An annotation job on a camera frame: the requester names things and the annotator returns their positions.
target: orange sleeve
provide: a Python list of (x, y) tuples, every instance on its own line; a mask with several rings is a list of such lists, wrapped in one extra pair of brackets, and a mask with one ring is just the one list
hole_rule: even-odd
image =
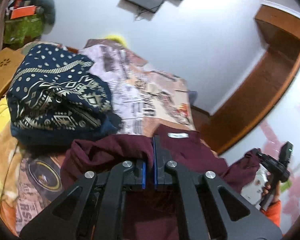
[(273, 223), (278, 227), (280, 226), (280, 217), (281, 217), (281, 201), (270, 205), (267, 211), (261, 210), (263, 214), (266, 215)]

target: brown wooden furniture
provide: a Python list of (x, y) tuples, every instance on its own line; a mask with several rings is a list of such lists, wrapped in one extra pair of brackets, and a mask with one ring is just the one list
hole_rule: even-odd
[(255, 20), (269, 44), (254, 70), (201, 128), (202, 139), (223, 153), (258, 125), (283, 96), (300, 68), (300, 19), (262, 5)]

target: blue strip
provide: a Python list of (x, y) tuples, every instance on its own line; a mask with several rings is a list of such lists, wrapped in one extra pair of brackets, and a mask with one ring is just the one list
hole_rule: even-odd
[(142, 165), (142, 189), (146, 188), (146, 163)]
[(155, 140), (153, 138), (153, 153), (154, 153), (154, 159), (153, 159), (153, 166), (154, 166), (154, 189), (158, 188), (158, 170), (157, 170), (157, 151), (155, 148)]

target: orange box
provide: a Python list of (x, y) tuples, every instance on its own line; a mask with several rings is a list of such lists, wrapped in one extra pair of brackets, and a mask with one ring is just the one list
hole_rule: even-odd
[(17, 9), (14, 9), (11, 13), (10, 19), (33, 15), (35, 12), (35, 8), (36, 6), (31, 5), (31, 6), (24, 6), (24, 7), (19, 7)]

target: person's arm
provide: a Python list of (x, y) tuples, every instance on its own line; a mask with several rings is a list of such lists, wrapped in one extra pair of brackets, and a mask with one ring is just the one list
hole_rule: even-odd
[[(269, 193), (271, 189), (270, 183), (267, 182), (266, 186), (263, 189), (262, 196)], [(268, 207), (267, 211), (261, 209), (261, 212), (266, 215), (273, 223), (275, 223), (278, 227), (280, 226), (280, 218), (281, 218), (281, 201), (279, 200), (280, 197), (280, 182), (278, 183), (272, 203)]]

